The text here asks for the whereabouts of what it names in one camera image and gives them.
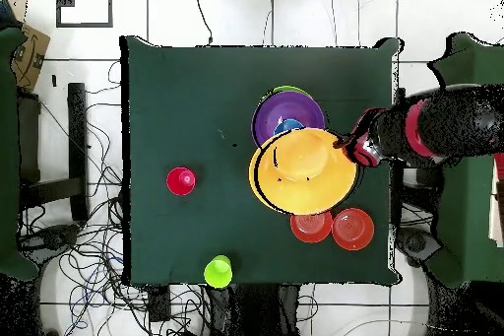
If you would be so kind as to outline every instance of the blue cup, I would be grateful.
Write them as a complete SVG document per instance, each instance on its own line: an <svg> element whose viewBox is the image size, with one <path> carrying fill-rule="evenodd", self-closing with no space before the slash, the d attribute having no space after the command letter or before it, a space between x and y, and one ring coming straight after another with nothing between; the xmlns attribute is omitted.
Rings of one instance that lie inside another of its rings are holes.
<svg viewBox="0 0 504 336"><path fill-rule="evenodd" d="M301 127L304 126L297 120L294 120L293 118L287 118L275 128L273 134L278 135L279 133L285 132L286 130L299 129Z"/></svg>

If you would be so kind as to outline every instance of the green cup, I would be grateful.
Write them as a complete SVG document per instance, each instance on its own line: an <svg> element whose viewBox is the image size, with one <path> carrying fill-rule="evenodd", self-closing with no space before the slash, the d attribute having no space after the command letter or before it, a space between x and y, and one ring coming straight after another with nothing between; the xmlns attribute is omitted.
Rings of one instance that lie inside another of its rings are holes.
<svg viewBox="0 0 504 336"><path fill-rule="evenodd" d="M231 261L225 255L218 255L205 267L205 281L214 289L223 289L232 278Z"/></svg>

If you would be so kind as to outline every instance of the table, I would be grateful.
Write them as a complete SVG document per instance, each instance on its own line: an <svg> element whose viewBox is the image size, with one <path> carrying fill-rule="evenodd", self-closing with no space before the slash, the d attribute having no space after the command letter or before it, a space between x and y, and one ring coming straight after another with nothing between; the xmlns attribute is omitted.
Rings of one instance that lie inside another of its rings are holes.
<svg viewBox="0 0 504 336"><path fill-rule="evenodd" d="M204 283L218 254L233 283L355 282L392 285L389 269L389 166L365 171L341 205L368 212L375 236L345 251L329 235L306 244L288 216L253 194L248 167L256 146L250 122L261 96L292 85L322 107L330 129L349 132L370 106L392 100L397 39L375 48L151 46L120 37L124 160L123 280L132 285ZM196 187L172 195L167 173L188 167Z"/></svg>

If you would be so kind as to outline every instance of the cup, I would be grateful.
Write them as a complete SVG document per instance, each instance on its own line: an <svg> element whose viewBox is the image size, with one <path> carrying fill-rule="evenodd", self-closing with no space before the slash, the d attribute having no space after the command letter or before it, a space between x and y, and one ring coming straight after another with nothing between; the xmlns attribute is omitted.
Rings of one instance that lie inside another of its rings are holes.
<svg viewBox="0 0 504 336"><path fill-rule="evenodd" d="M223 289L232 278L231 261L225 255L218 255L205 267L205 281L214 289Z"/></svg>
<svg viewBox="0 0 504 336"><path fill-rule="evenodd" d="M166 177L166 186L175 195L187 195L194 189L195 185L196 176L189 168L174 168Z"/></svg>

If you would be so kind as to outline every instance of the red plate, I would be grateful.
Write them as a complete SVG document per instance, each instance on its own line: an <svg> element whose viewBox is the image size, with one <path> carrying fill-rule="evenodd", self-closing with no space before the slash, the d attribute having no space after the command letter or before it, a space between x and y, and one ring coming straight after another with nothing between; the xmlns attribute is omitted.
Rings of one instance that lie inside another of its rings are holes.
<svg viewBox="0 0 504 336"><path fill-rule="evenodd" d="M323 240L331 231L331 212L310 216L290 216L292 233L301 241L315 243Z"/></svg>
<svg viewBox="0 0 504 336"><path fill-rule="evenodd" d="M374 235L373 220L360 209L346 209L333 221L333 238L346 250L366 247Z"/></svg>

